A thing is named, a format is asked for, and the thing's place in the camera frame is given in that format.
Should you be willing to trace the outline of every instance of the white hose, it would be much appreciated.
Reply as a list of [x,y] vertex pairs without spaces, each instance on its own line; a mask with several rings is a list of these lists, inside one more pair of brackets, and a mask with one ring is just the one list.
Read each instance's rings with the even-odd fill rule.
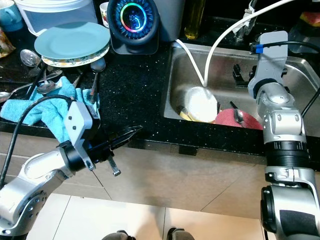
[[179,39],[175,40],[185,51],[186,53],[188,54],[190,60],[191,60],[191,63],[196,71],[196,74],[198,75],[199,79],[200,79],[200,82],[201,84],[204,86],[205,85],[205,81],[204,81],[204,78],[202,77],[201,75],[201,72],[199,71],[199,68],[194,60],[194,57],[191,55],[191,52],[189,51],[189,49],[187,48],[187,46],[182,42],[180,41]]
[[[215,43],[213,44],[213,46],[212,46],[212,48],[211,48],[211,50],[210,50],[210,52],[209,52],[209,55],[208,55],[208,57],[207,57],[207,59],[206,59],[205,69],[204,69],[204,79],[202,78],[202,76],[201,76],[201,78],[200,78],[200,76],[199,76],[202,86],[206,87],[207,84],[208,84],[208,75],[209,75],[209,66],[210,66],[211,57],[212,57],[212,55],[213,55],[216,47],[217,47],[218,44],[221,42],[221,40],[224,39],[225,36],[227,36],[234,28],[236,28],[236,27],[239,26],[240,24],[243,24],[243,23],[245,23],[246,21],[248,21],[248,20],[250,20],[250,19],[253,19],[253,18],[255,18],[255,17],[257,17],[257,16],[259,16],[259,15],[261,15],[261,14],[264,14],[265,12],[267,12],[267,11],[269,11],[269,10],[271,10],[271,9],[277,8],[277,7],[279,7],[279,6],[283,5],[283,4],[286,4],[286,3],[289,3],[289,2],[292,2],[292,1],[294,1],[294,0],[281,0],[281,1],[278,1],[278,2],[276,2],[276,3],[274,3],[274,4],[270,5],[270,6],[267,6],[267,7],[263,8],[263,9],[261,9],[261,10],[259,10],[259,11],[256,11],[255,13],[253,13],[253,14],[251,14],[251,15],[243,18],[243,19],[241,19],[240,21],[236,22],[236,23],[233,24],[231,27],[229,27],[224,33],[222,33],[222,34],[219,36],[219,38],[215,41]],[[193,66],[194,66],[194,68],[196,68],[195,70],[196,70],[196,71],[199,71],[197,65],[194,65],[194,64],[193,64]]]

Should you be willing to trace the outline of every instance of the speckled countertop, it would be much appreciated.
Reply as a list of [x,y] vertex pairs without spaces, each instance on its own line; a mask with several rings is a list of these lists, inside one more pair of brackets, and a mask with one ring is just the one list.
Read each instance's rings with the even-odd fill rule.
[[[210,45],[219,34],[221,30],[211,30],[192,43]],[[21,63],[19,52],[25,48],[33,49],[34,39],[35,37],[25,29],[12,41],[17,50],[10,56],[0,59],[0,90],[10,91],[31,82],[31,79],[25,77],[29,69]],[[232,44],[232,39],[227,37],[221,47],[248,49],[246,44]],[[99,92],[101,123],[107,132],[119,130],[126,125],[140,124],[143,130],[138,134],[137,142],[157,142],[191,149],[207,148],[264,155],[263,133],[260,130],[169,119],[162,116],[160,106],[169,77],[171,60],[169,44],[161,44],[157,53],[153,55],[118,55],[111,50],[105,56],[105,60],[107,65],[100,75]],[[77,77],[74,69],[67,69],[65,74],[71,82]],[[88,71],[80,87],[91,88],[92,82],[93,74]],[[0,131],[12,132],[14,127],[14,123],[1,119]],[[43,123],[35,126],[23,125],[20,133],[53,137]],[[320,138],[308,137],[307,140],[312,156],[312,167],[320,170],[318,161]]]

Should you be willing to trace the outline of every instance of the stainless steel sink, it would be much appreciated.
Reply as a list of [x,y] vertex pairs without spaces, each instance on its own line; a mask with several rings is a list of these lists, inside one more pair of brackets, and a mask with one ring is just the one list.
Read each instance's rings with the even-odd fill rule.
[[[187,44],[202,75],[210,51],[209,46]],[[210,63],[207,89],[211,91],[221,109],[232,108],[230,101],[242,111],[254,116],[261,122],[257,114],[256,101],[248,94],[247,88],[236,88],[233,78],[233,67],[239,64],[245,81],[254,65],[257,55],[248,51],[217,48]],[[283,77],[285,86],[295,98],[295,106],[302,111],[320,86],[320,79],[309,63],[298,57],[288,57],[287,74]],[[179,116],[181,106],[187,101],[194,88],[202,86],[186,52],[173,45],[172,62],[168,84],[164,90],[162,113],[165,118],[184,120]],[[306,133],[320,137],[320,99],[318,98],[304,117]]]

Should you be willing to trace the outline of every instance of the mug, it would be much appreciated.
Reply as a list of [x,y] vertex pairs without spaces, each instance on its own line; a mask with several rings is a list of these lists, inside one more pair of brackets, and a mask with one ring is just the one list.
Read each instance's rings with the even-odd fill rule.
[[107,9],[108,9],[109,2],[104,2],[100,4],[100,13],[102,17],[103,25],[106,28],[109,28],[108,18],[107,18]]
[[23,28],[22,17],[14,1],[0,0],[0,26],[4,32]]

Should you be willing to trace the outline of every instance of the white tile floor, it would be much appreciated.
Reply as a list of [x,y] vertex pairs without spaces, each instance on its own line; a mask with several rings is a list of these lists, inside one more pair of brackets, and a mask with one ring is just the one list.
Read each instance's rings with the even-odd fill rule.
[[27,240],[101,240],[117,230],[137,240],[166,240],[173,226],[195,240],[264,239],[258,219],[53,193]]

